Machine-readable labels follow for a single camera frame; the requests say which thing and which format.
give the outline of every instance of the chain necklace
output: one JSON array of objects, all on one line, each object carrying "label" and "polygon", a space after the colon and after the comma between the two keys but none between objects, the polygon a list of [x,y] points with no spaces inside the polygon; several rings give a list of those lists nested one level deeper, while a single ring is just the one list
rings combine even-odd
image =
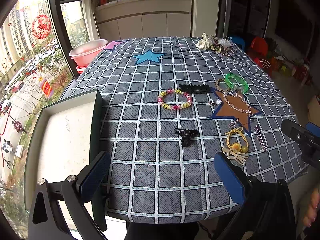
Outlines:
[{"label": "chain necklace", "polygon": [[[232,95],[232,96],[235,97],[235,98],[236,98],[236,97],[240,98],[241,101],[244,102],[244,103],[247,105],[248,110],[239,109],[238,107],[234,106],[234,104],[231,104],[231,103],[227,100],[227,94],[230,94],[230,95]],[[249,105],[249,103],[248,103],[243,97],[241,97],[240,95],[238,95],[236,92],[226,92],[226,91],[224,91],[224,92],[223,92],[223,99],[224,99],[224,101],[225,101],[231,108],[233,108],[233,109],[235,109],[235,110],[237,110],[237,111],[239,111],[239,112],[241,112],[241,113],[251,114],[251,106]]]}]

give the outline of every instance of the brown star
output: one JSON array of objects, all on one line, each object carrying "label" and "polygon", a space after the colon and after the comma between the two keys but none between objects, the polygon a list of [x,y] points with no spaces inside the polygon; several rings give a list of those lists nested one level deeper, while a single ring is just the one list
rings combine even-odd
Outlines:
[{"label": "brown star", "polygon": [[[213,90],[213,92],[216,94],[217,97],[221,98],[222,104],[219,105],[214,113],[212,114],[212,119],[239,119],[239,125],[243,127],[245,132],[250,136],[251,135],[251,126],[250,126],[250,115],[247,113],[239,112],[231,106],[228,105],[227,102],[225,102],[223,98],[223,92],[218,90]],[[230,102],[230,104],[233,104],[234,106],[238,107],[239,109],[248,110],[248,106],[246,103],[242,102],[239,97],[233,97],[232,95],[227,95],[227,100]],[[261,114],[262,112],[255,107],[251,106],[251,113],[252,115]]]}]

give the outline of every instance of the white tray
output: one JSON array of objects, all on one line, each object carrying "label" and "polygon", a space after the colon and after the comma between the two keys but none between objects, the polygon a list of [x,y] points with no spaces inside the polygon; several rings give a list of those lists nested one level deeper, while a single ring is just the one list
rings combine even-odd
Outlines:
[{"label": "white tray", "polygon": [[[42,109],[31,137],[25,166],[26,210],[30,210],[39,179],[64,181],[71,174],[77,175],[98,154],[101,105],[102,97],[94,89]],[[68,220],[64,202],[60,205]],[[92,216],[89,203],[86,208]]]}]

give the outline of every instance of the pink star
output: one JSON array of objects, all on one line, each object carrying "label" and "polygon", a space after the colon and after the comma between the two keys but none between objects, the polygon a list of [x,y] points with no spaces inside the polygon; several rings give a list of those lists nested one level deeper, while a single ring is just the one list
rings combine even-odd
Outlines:
[{"label": "pink star", "polygon": [[124,42],[127,42],[127,41],[112,41],[107,46],[105,46],[105,49],[114,50],[116,45],[124,43]]}]

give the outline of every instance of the blue gripper pad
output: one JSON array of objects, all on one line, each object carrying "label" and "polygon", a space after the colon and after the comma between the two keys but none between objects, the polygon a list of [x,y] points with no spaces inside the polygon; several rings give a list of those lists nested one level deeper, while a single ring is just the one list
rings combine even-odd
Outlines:
[{"label": "blue gripper pad", "polygon": [[242,205],[245,201],[245,189],[241,181],[238,179],[231,166],[234,166],[229,160],[228,162],[222,157],[223,153],[216,153],[214,156],[214,168],[221,178],[224,186],[227,188],[232,201]]},{"label": "blue gripper pad", "polygon": [[92,199],[93,194],[96,192],[103,178],[107,172],[109,172],[110,161],[110,155],[106,153],[103,154],[83,181],[79,192],[84,203]]},{"label": "blue gripper pad", "polygon": [[308,122],[306,125],[306,129],[313,135],[320,137],[320,127],[316,126],[314,123]]}]

